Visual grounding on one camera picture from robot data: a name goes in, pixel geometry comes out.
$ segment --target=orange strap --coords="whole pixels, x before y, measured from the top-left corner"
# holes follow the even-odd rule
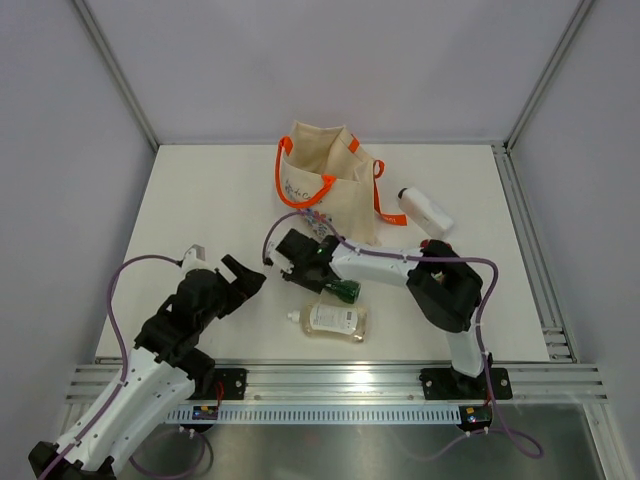
[[[380,198],[378,196],[378,185],[376,184],[376,180],[382,176],[384,173],[384,162],[382,160],[376,160],[373,164],[373,208],[378,215],[387,223],[398,226],[406,226],[407,225],[407,216],[404,214],[401,215],[390,215],[388,213],[382,213],[380,211]]]
[[[278,142],[278,153],[276,156],[276,190],[278,191],[278,196],[285,205],[288,205],[292,208],[309,208],[318,203],[322,199],[322,197],[329,193],[329,190],[331,190],[331,186],[336,181],[336,177],[334,177],[333,175],[322,175],[322,181],[324,182],[324,185],[313,197],[311,197],[309,200],[305,200],[304,202],[292,202],[282,192],[282,186],[280,185],[280,157],[282,156],[283,148],[287,155],[291,153],[291,150],[293,149],[293,142],[289,137],[282,137]]]

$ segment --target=white cylindrical bottle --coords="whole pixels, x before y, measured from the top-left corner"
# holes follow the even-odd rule
[[[443,240],[453,228],[453,219],[415,187],[400,190],[398,205],[411,220],[435,240]]]
[[[363,307],[346,304],[337,306],[318,301],[287,316],[292,322],[299,323],[302,331],[309,337],[332,338],[352,343],[364,341],[367,310]]]

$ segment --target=white tabletop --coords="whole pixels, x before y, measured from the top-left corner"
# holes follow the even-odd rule
[[[548,361],[538,314],[489,146],[366,145],[387,169],[378,181],[383,211],[397,213],[396,195],[415,186],[433,198],[456,224],[447,238],[460,256],[494,260],[500,281],[486,308],[483,332],[498,361]],[[219,259],[231,254],[264,271],[260,250],[270,225],[290,211],[273,184],[273,145],[163,146],[145,192],[127,258],[159,253],[181,258],[197,243],[207,261],[232,275]],[[294,218],[290,227],[305,231]],[[426,235],[415,224],[378,222],[385,246],[417,246]],[[491,272],[474,266],[485,287]],[[449,360],[444,333],[422,315],[407,289],[364,282],[359,303],[369,309],[365,342],[349,344],[306,337],[287,313],[317,295],[284,282],[274,269],[262,290],[232,315],[214,320],[199,348],[216,359],[255,361]],[[114,308],[127,346],[181,280],[178,268],[160,261],[130,267],[118,284]],[[96,355],[119,356],[108,322]]]

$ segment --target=white label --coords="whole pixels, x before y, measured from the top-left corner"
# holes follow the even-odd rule
[[[358,310],[330,305],[316,305],[311,309],[311,328],[325,332],[351,335],[358,324]]]

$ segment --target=wall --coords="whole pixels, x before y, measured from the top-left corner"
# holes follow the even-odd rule
[[[502,140],[577,0],[90,0],[163,143]]]
[[[640,473],[640,3],[599,2],[514,157]]]
[[[105,318],[152,152],[70,2],[0,4],[0,478],[33,479]]]

